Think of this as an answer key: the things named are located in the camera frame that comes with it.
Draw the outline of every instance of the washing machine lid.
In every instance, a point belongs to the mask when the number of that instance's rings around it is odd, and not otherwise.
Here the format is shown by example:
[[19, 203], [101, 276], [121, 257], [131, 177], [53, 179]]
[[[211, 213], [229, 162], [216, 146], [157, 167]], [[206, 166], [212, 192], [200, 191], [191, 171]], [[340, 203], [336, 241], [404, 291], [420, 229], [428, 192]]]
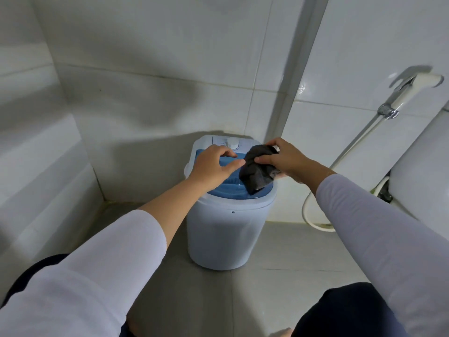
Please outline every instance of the washing machine lid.
[[[204, 151], [204, 149], [198, 149], [195, 155], [195, 161], [198, 155]], [[237, 158], [244, 158], [245, 154], [236, 153]], [[234, 160], [232, 157], [220, 157], [220, 165], [231, 163]], [[256, 192], [254, 195], [248, 194], [245, 185], [239, 179], [240, 168], [234, 171], [221, 185], [209, 192], [210, 195], [214, 195], [221, 198], [230, 198], [233, 200], [248, 200], [251, 198], [261, 198], [266, 196], [273, 189], [273, 183], [264, 187], [261, 191]]]

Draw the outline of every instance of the bathroom floor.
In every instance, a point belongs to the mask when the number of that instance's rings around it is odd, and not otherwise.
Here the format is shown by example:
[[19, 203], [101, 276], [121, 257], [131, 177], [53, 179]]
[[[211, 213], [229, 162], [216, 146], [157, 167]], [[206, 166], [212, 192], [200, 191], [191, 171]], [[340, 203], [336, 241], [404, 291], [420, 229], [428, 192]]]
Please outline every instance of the bathroom floor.
[[[109, 205], [89, 235], [136, 207]], [[275, 337], [326, 289], [357, 281], [367, 279], [335, 233], [269, 222], [246, 265], [211, 271], [190, 260], [183, 224], [130, 317], [148, 337]]]

